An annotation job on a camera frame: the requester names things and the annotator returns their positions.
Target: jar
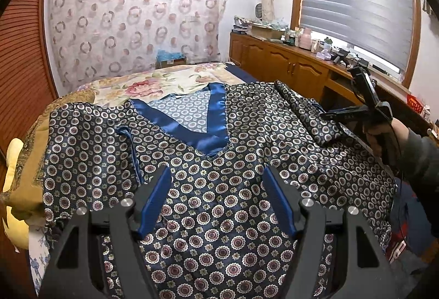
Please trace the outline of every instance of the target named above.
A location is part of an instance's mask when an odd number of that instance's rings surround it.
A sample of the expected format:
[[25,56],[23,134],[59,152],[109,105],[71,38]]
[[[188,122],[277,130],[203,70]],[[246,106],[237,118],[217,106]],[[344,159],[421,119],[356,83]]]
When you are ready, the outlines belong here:
[[306,50],[311,50],[312,39],[311,39],[311,29],[305,28],[303,34],[300,36],[299,47]]

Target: yellow pillow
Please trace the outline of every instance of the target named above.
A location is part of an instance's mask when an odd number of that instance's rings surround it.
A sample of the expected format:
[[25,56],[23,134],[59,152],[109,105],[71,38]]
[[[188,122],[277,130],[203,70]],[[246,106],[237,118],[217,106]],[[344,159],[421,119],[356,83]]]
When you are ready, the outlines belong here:
[[44,217],[42,172],[49,139],[50,113],[70,102],[94,102],[94,91],[83,90],[65,95],[49,104],[26,134],[18,156],[14,180],[8,191],[0,194],[0,203],[12,207],[19,220]]
[[[4,181],[3,191],[8,191],[14,180],[15,166],[17,164],[18,154],[23,148],[23,142],[18,138],[14,138],[7,148],[6,165],[7,172]],[[10,239],[15,247],[29,248],[29,226],[24,221],[19,221],[10,213],[10,206],[6,206],[7,225],[4,220],[3,227],[6,236]]]

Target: blue gripper pad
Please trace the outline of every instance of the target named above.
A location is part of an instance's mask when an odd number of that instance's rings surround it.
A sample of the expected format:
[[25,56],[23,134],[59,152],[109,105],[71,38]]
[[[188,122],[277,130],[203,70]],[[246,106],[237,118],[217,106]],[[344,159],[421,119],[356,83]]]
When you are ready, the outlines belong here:
[[148,233],[153,231],[157,218],[162,210],[162,206],[165,203],[171,183],[171,171],[167,166],[162,165],[156,173],[154,173],[151,182],[149,184],[145,183],[137,190],[141,191],[144,187],[149,187],[151,185],[154,186],[152,192],[148,191],[150,195],[146,200],[146,204],[141,209],[140,226],[137,230],[140,238],[145,238]]
[[265,191],[268,194],[268,201],[271,206],[273,206],[280,229],[287,235],[294,235],[296,233],[296,227],[294,226],[293,210],[279,187],[274,174],[267,166],[262,174],[262,180],[264,182]]

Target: blue satin collar trim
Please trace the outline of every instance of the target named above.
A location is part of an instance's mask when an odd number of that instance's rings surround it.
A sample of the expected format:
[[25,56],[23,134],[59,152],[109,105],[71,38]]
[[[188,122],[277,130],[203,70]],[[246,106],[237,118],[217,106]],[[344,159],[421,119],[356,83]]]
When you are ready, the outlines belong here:
[[136,173],[137,184],[142,185],[144,180],[142,178],[142,173],[140,172],[139,161],[136,155],[136,147],[134,146],[133,136],[131,134],[131,130],[127,126],[117,127],[115,129],[116,134],[124,135],[128,138],[128,141],[131,143],[131,158],[133,159],[134,171]]
[[194,132],[173,120],[163,112],[150,107],[146,102],[130,99],[135,110],[151,123],[201,153],[214,157],[227,146],[229,136],[226,130],[226,92],[221,83],[209,83],[203,91],[210,90],[207,111],[207,133]]

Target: wooden window frame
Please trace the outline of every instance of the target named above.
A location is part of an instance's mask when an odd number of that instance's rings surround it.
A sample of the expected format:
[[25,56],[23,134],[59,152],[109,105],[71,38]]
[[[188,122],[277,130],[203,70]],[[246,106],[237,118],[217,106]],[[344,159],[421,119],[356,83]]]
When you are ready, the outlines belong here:
[[58,90],[56,89],[55,86],[54,76],[50,68],[49,54],[47,53],[46,33],[44,28],[44,0],[38,0],[38,4],[40,6],[39,15],[38,15],[38,30],[40,33],[40,45],[43,54],[44,69],[46,71],[49,80],[51,81],[51,83],[49,83],[50,92],[52,93],[53,98],[57,99],[59,97]]
[[[293,8],[291,12],[290,28],[294,29],[300,24],[300,13],[302,9],[302,0],[293,0]],[[410,46],[409,62],[405,71],[404,80],[401,82],[406,89],[410,87],[416,61],[418,59],[419,42],[421,39],[421,0],[413,0],[413,27],[412,39]]]

